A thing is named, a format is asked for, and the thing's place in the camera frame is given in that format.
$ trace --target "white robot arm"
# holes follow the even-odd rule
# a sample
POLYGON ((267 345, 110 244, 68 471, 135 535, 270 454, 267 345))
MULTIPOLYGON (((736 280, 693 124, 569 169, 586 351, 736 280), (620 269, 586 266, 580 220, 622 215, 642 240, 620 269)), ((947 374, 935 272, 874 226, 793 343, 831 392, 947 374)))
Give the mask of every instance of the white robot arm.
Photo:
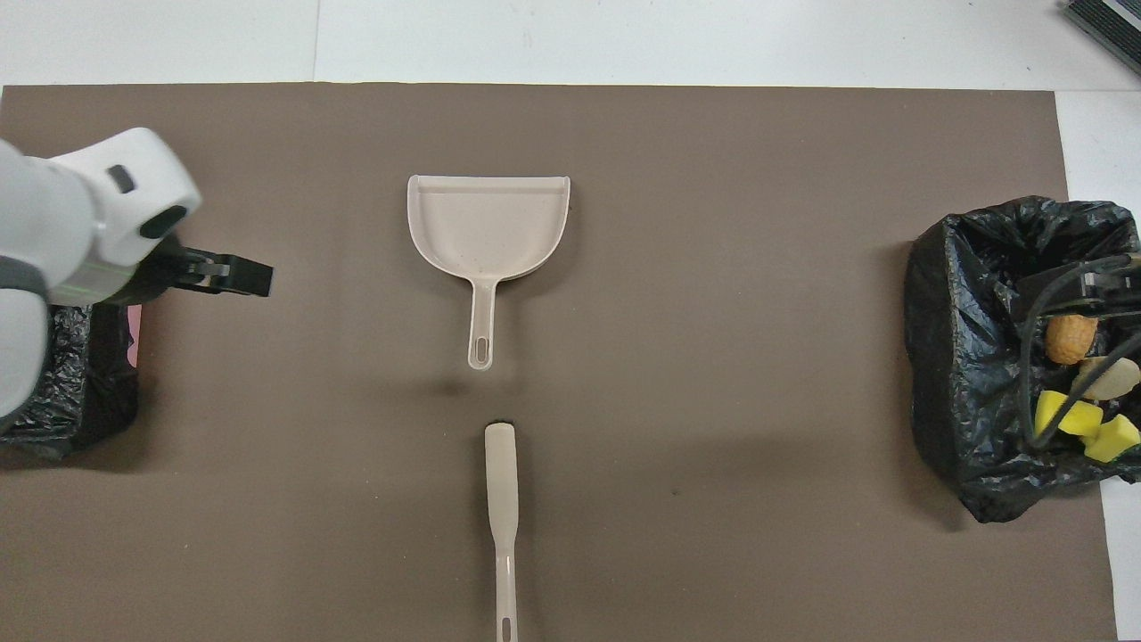
POLYGON ((272 267, 178 243, 175 225, 201 202, 149 129, 52 159, 0 140, 0 433, 43 369, 49 303, 133 303, 169 286, 269 293, 272 267))

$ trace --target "plastic bag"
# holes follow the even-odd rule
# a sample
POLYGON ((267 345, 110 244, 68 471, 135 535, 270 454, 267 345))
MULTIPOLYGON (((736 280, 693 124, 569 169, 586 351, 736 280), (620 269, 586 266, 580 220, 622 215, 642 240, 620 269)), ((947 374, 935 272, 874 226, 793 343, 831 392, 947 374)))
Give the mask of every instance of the plastic bag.
MULTIPOLYGON (((1103 465, 1065 433, 1042 449, 1026 444, 1012 315, 1019 278, 1139 246, 1128 210, 1041 196, 947 216, 912 245, 904 287, 912 432, 920 456, 979 522, 1013 520, 1062 487, 1115 476, 1133 483, 1141 474, 1136 449, 1103 465)), ((1132 332, 1124 319, 1102 320, 1093 355, 1132 332)), ((1041 332, 1030 364, 1034 399, 1044 389, 1068 391, 1077 372, 1045 360, 1041 332)), ((1102 407, 1106 421, 1124 413, 1141 424, 1141 387, 1102 407)))
POLYGON ((31 403, 0 445, 60 460, 127 429, 138 412, 138 373, 127 308, 52 307, 51 350, 31 403))

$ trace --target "cable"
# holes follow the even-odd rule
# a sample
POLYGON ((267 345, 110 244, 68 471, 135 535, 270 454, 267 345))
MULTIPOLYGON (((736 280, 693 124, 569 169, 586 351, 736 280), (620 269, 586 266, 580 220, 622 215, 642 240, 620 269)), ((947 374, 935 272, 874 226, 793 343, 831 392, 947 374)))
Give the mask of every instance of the cable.
MULTIPOLYGON (((1058 290, 1060 290, 1062 285, 1065 285, 1066 282, 1069 281, 1070 278, 1079 276, 1086 271, 1098 271, 1100 269, 1114 269, 1117 267, 1125 267, 1130 265, 1131 261, 1132 258, 1128 254, 1107 255, 1103 258, 1084 261, 1077 265, 1076 267, 1058 275, 1053 281, 1047 283, 1045 287, 1042 287, 1042 291, 1038 293, 1038 296, 1034 299, 1034 304, 1030 306, 1030 309, 1026 315, 1026 320, 1025 320, 1026 327, 1022 328, 1022 338, 1021 338, 1022 346, 1018 358, 1018 415, 1019 420, 1022 423, 1022 436, 1026 439, 1027 444, 1030 445, 1031 447, 1039 448, 1044 446, 1046 441, 1049 441, 1050 438, 1053 437, 1053 433, 1057 432, 1058 430, 1058 424, 1051 421, 1050 424, 1053 428, 1053 431, 1050 430, 1043 431, 1042 436, 1034 434, 1034 415, 1030 413, 1030 351, 1034 349, 1034 336, 1038 325, 1038 316, 1041 316, 1043 310, 1045 310, 1046 304, 1050 303, 1050 299, 1052 299, 1054 294, 1058 293, 1058 290)), ((1112 364, 1107 359, 1103 364, 1099 364, 1098 368, 1101 368, 1101 366, 1103 366, 1104 364, 1109 364, 1109 366, 1112 366, 1112 364)), ((1089 377, 1089 381, 1094 382, 1097 381, 1097 377, 1089 377)), ((1066 404, 1062 406, 1062 408, 1066 412, 1068 412, 1070 408, 1074 407, 1074 403, 1076 403, 1076 399, 1071 400, 1070 397, 1067 397, 1066 404)), ((1054 418, 1058 420, 1058 422, 1061 422, 1061 417, 1065 416, 1066 413, 1060 412, 1054 415, 1054 418)))

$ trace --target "sponge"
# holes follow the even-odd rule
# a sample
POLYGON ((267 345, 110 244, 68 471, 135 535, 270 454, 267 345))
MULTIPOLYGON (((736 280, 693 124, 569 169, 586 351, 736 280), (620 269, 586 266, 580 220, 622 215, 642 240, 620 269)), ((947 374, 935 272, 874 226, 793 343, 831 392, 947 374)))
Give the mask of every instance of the sponge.
POLYGON ((1118 415, 1102 424, 1097 439, 1085 442, 1085 456, 1102 464, 1117 460, 1122 453, 1141 445, 1141 433, 1125 415, 1118 415))
MULTIPOLYGON (((1034 434, 1039 436, 1042 431, 1046 430, 1046 425, 1054 418, 1054 415, 1058 414, 1058 411, 1061 409, 1065 403, 1065 395, 1051 390, 1042 391, 1042 395, 1038 396, 1038 407, 1034 414, 1034 434)), ((1097 436, 1098 429, 1101 426, 1102 416, 1101 408, 1092 404, 1078 401, 1062 417, 1061 423, 1058 424, 1058 430, 1078 437, 1097 436)))

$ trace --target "white tile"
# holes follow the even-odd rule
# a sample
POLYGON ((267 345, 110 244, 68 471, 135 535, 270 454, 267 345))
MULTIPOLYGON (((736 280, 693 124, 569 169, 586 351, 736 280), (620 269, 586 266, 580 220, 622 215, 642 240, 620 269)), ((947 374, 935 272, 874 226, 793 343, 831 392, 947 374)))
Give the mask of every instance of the white tile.
MULTIPOLYGON (((1057 101, 1070 197, 1141 212, 1141 92, 1063 91, 1057 101)), ((1141 640, 1141 485, 1102 482, 1101 503, 1117 636, 1141 640)))
POLYGON ((0 84, 311 80, 318 0, 0 0, 0 84))
POLYGON ((316 80, 1141 89, 1055 0, 323 0, 316 80))

